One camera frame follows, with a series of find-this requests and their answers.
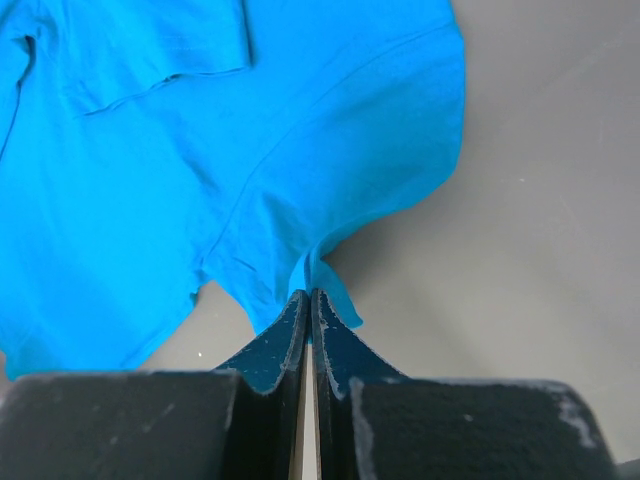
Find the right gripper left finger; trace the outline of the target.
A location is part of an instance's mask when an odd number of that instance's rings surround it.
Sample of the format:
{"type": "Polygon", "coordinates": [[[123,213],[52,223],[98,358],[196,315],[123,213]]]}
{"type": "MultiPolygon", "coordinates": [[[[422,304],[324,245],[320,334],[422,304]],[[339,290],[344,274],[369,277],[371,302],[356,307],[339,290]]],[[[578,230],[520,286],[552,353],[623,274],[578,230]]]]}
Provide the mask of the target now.
{"type": "Polygon", "coordinates": [[[297,479],[309,298],[212,370],[46,374],[1,404],[5,479],[297,479]]]}

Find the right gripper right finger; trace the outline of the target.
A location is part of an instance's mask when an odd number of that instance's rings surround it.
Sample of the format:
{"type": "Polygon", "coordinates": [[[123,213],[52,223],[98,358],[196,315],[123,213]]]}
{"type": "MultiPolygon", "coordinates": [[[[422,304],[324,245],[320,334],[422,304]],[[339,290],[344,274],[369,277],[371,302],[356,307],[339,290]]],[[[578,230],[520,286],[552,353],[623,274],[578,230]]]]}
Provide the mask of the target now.
{"type": "Polygon", "coordinates": [[[588,405],[547,380],[415,379],[310,302],[322,479],[614,479],[588,405]]]}

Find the blue t shirt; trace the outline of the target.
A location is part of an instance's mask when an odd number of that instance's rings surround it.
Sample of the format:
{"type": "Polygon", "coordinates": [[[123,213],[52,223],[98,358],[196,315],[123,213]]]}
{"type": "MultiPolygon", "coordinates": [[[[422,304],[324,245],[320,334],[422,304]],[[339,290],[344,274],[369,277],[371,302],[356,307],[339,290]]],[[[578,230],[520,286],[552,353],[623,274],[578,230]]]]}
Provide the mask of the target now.
{"type": "Polygon", "coordinates": [[[10,379],[130,370],[218,283],[267,329],[326,256],[422,201],[462,141],[447,1],[5,1],[10,379]]]}

